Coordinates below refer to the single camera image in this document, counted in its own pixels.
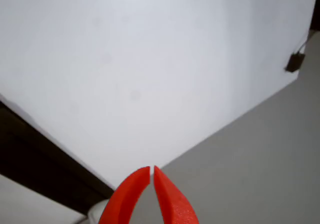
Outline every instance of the dark floor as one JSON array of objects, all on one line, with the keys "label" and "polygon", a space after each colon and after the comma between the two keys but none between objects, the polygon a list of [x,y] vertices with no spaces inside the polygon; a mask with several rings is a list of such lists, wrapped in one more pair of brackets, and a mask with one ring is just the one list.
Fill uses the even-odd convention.
[{"label": "dark floor", "polygon": [[[200,223],[320,223],[320,34],[297,81],[163,171]],[[152,185],[131,223],[163,223]]]}]

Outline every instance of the small black object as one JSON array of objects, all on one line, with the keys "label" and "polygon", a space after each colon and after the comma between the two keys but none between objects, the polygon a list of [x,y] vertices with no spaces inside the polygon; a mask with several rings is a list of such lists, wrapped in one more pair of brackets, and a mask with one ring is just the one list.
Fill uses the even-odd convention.
[{"label": "small black object", "polygon": [[305,56],[306,56],[305,54],[302,54],[299,52],[296,54],[292,54],[285,70],[288,72],[291,72],[291,73],[299,70],[301,68],[301,65],[302,65],[302,62],[303,62]]}]

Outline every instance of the cable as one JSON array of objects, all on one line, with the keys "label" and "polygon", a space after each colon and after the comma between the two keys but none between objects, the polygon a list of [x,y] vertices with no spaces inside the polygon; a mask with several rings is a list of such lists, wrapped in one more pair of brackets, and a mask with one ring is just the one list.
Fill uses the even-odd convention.
[{"label": "cable", "polygon": [[308,41],[314,36],[314,34],[316,33],[316,31],[313,31],[306,39],[306,41],[301,45],[301,47],[298,49],[297,53],[300,52],[300,50],[306,46],[306,44],[308,43]]}]

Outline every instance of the white surface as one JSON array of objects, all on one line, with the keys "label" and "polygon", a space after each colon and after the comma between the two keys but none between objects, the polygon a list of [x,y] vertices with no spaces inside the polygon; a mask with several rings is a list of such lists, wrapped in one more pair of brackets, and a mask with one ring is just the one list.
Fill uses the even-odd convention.
[{"label": "white surface", "polygon": [[72,224],[82,214],[0,175],[1,224]]},{"label": "white surface", "polygon": [[115,187],[293,81],[314,2],[0,0],[0,93]]}]

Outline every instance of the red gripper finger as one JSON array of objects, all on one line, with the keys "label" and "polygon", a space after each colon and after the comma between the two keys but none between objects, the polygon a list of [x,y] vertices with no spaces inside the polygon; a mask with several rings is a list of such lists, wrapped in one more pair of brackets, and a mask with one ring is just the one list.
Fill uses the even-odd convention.
[{"label": "red gripper finger", "polygon": [[111,196],[99,224],[129,224],[136,202],[149,184],[149,166],[132,173]]},{"label": "red gripper finger", "polygon": [[154,187],[164,224],[199,224],[187,198],[158,167],[154,170]]}]

